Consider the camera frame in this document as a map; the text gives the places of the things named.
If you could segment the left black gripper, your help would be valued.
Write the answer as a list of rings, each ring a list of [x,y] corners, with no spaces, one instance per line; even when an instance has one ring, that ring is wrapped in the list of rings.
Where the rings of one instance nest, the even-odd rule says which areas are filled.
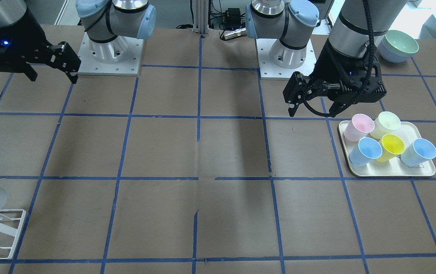
[[[373,47],[367,46],[363,57],[348,57],[338,52],[329,39],[310,77],[296,71],[286,84],[283,97],[290,117],[296,114],[300,104],[307,103],[311,87],[312,97],[326,96],[333,102],[329,114],[309,109],[323,117],[335,117],[352,104],[378,102],[387,94]]]

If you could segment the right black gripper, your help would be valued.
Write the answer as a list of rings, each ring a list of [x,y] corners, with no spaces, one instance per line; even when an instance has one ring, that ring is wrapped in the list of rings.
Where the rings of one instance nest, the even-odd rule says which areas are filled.
[[[64,72],[76,84],[81,63],[68,42],[51,45],[33,15],[24,15],[16,23],[0,28],[0,72],[24,73],[35,81],[37,73],[30,64],[46,64]]]

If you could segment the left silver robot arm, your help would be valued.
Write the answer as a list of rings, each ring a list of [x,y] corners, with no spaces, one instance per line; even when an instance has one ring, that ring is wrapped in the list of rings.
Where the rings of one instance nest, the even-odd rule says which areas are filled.
[[[293,72],[283,91],[293,117],[299,105],[322,117],[335,117],[358,103],[375,103],[387,91],[375,56],[405,0],[346,0],[308,76]],[[246,7],[249,38],[274,39],[269,54],[285,69],[300,67],[320,19],[308,0],[253,0]]]

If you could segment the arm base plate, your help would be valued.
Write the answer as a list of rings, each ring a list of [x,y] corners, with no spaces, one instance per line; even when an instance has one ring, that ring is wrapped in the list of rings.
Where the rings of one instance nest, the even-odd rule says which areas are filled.
[[[107,43],[96,43],[84,34],[78,56],[78,75],[138,76],[146,40],[118,36]]]
[[[288,80],[293,72],[308,76],[317,62],[311,40],[305,48],[284,48],[278,39],[256,39],[260,77],[263,80]]]

